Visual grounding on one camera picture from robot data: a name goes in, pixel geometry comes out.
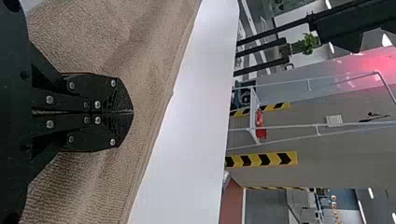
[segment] warning stripe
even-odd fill
[[[306,187],[244,187],[245,189],[297,189],[308,190]]]
[[[288,108],[290,108],[290,102],[279,103],[276,105],[261,105],[260,106],[260,109],[263,112],[276,111],[276,110],[282,110],[282,109],[288,109]],[[230,111],[230,117],[242,117],[242,116],[248,115],[249,113],[250,113],[250,108],[248,106],[241,107],[241,108]]]
[[[297,165],[298,158],[296,151],[269,152],[227,156],[225,163],[228,168]]]

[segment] beige carpet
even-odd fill
[[[199,5],[47,0],[31,11],[30,37],[53,65],[120,77],[135,117],[120,148],[61,153],[47,165],[30,185],[21,223],[128,222]]]

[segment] metal bolt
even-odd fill
[[[74,136],[70,135],[68,141],[69,143],[74,143]]]
[[[76,85],[74,84],[74,82],[69,82],[70,90],[73,90],[75,87],[76,87]]]
[[[85,118],[84,118],[84,123],[90,123],[90,122],[91,122],[90,117],[85,117]]]
[[[99,101],[95,101],[95,108],[96,108],[96,109],[99,109],[100,106],[101,106],[100,102],[99,102]]]
[[[95,118],[95,124],[100,124],[101,122],[102,120],[100,119],[100,117]]]
[[[46,102],[47,102],[47,104],[52,105],[53,104],[53,97],[52,96],[47,96],[46,97]]]
[[[48,129],[53,129],[53,126],[55,126],[55,123],[53,120],[47,120],[46,126]]]

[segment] white wall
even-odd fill
[[[299,7],[288,13],[284,13],[275,17],[276,26],[281,26],[291,21],[299,20],[306,16],[307,13],[320,12],[326,9],[324,0],[318,0],[304,7]],[[286,37],[288,43],[294,43],[304,39],[304,33],[308,33],[308,24],[294,27],[287,31],[279,33],[279,37]],[[290,62],[294,63],[294,67],[301,67],[311,63],[320,63],[330,59],[329,46],[326,44],[314,50],[311,55],[295,54],[290,58]]]
[[[219,224],[238,16],[202,2],[129,223]]]

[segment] railing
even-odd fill
[[[287,83],[296,83],[296,82],[306,82],[306,87],[307,91],[319,91],[325,87],[330,87],[333,85],[338,85],[344,82],[348,82],[351,80],[356,80],[359,78],[364,78],[364,77],[369,77],[369,76],[379,76],[381,79],[383,85],[387,89],[387,92],[389,94],[389,97],[391,101],[396,105],[396,98],[391,91],[388,83],[386,80],[382,77],[381,73],[379,72],[372,72],[372,73],[366,73],[366,74],[361,74],[361,75],[355,75],[357,77],[352,77],[352,78],[347,78],[346,80],[343,81],[338,81],[334,82],[330,85],[324,85],[321,86],[319,89],[313,90],[311,87],[311,81],[313,80],[318,80],[318,79],[323,79],[323,78],[335,78],[335,77],[349,77],[350,75],[342,75],[342,76],[332,76],[332,77],[316,77],[316,78],[305,78],[305,79],[298,79],[298,80],[293,80],[293,81],[285,81],[285,82],[277,82],[277,83],[270,83],[270,84],[262,84],[262,85],[256,85],[256,86],[249,86],[249,87],[241,87],[241,88],[234,88],[234,90],[242,90],[242,89],[250,89],[251,91],[254,91],[255,88],[259,87],[268,87],[268,86],[274,86],[274,85],[281,85],[281,84],[287,84]],[[250,113],[255,113],[254,108],[250,108]],[[358,129],[358,130],[348,130],[348,131],[339,131],[339,132],[332,132],[332,133],[320,133],[319,127],[346,127],[346,126],[378,126],[378,125],[386,125],[386,126],[381,126],[381,127],[374,127],[370,129]],[[245,148],[245,147],[255,147],[255,146],[262,146],[262,145],[268,145],[268,144],[273,144],[273,143],[280,143],[280,142],[287,142],[287,141],[295,141],[295,140],[301,140],[305,138],[313,138],[313,137],[321,137],[321,136],[328,136],[328,135],[334,135],[334,134],[340,134],[340,133],[354,133],[354,132],[361,132],[361,131],[367,131],[367,130],[372,130],[372,129],[378,129],[378,128],[387,128],[387,127],[393,127],[396,125],[396,120],[389,120],[389,121],[373,121],[373,122],[347,122],[347,123],[313,123],[313,124],[291,124],[291,125],[277,125],[277,126],[268,126],[268,127],[252,127],[249,125],[248,128],[235,128],[235,129],[230,129],[229,132],[249,132],[252,134],[253,139],[255,139],[256,144],[255,145],[248,145],[248,146],[242,146],[242,147],[232,147],[232,148],[227,148],[227,150],[236,150],[240,148]],[[265,142],[265,143],[258,143],[255,136],[253,136],[255,130],[270,130],[270,129],[288,129],[288,128],[315,128],[315,134],[311,135],[306,135],[306,136],[299,136],[299,137],[292,137],[288,139],[280,139],[280,140],[275,140],[275,141],[270,141],[270,142]]]

